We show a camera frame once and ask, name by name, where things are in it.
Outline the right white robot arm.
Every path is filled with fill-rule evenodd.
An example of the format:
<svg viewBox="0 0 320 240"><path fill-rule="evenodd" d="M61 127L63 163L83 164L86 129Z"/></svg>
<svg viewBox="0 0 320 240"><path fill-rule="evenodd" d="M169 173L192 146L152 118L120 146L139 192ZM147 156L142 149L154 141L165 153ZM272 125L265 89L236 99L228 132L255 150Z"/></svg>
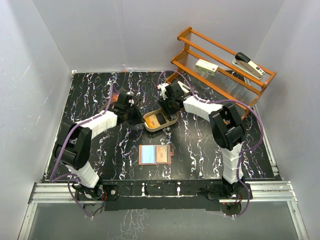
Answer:
<svg viewBox="0 0 320 240"><path fill-rule="evenodd" d="M246 134L243 121L233 103L209 103L191 92L185 84L162 83L156 86L159 91L158 103L166 117L172 117L180 110L194 114L208 121L215 143L222 152L223 194L233 199L240 194L243 180L240 151Z"/></svg>

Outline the beige printed card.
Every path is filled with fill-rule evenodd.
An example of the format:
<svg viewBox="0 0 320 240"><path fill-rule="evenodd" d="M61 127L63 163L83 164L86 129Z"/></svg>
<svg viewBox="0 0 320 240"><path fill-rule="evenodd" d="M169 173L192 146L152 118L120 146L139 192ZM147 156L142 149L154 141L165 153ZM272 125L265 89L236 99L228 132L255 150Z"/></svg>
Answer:
<svg viewBox="0 0 320 240"><path fill-rule="evenodd" d="M156 146L156 163L168 163L168 147L164 145Z"/></svg>

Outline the beige oval card tray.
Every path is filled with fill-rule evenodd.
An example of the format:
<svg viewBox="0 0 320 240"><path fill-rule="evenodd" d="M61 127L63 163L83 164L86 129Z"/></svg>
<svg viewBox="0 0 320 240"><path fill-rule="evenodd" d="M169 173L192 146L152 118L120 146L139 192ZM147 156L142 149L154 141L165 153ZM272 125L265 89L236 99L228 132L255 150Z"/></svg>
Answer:
<svg viewBox="0 0 320 240"><path fill-rule="evenodd" d="M162 108L146 113L143 116L144 127L148 132L154 133L169 126L174 125L178 121L178 113L167 117Z"/></svg>

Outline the pink leather card holder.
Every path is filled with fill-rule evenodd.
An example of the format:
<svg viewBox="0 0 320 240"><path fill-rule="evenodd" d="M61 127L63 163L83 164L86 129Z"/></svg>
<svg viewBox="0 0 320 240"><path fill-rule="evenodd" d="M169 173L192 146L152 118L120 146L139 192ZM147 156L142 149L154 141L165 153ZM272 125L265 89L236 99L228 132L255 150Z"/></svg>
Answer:
<svg viewBox="0 0 320 240"><path fill-rule="evenodd" d="M148 165L170 165L174 151L170 144L139 145L138 164Z"/></svg>

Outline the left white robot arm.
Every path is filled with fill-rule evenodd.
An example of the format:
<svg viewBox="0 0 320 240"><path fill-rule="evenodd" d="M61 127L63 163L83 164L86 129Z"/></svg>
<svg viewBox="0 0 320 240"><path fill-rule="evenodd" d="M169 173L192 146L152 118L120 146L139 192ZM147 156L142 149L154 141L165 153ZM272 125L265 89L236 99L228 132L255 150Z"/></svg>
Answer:
<svg viewBox="0 0 320 240"><path fill-rule="evenodd" d="M76 191L97 200L103 195L102 180L89 163L92 140L124 122L142 124L144 119L132 93L118 93L111 97L99 113L75 123L63 123L53 148L56 163L62 163L76 177Z"/></svg>

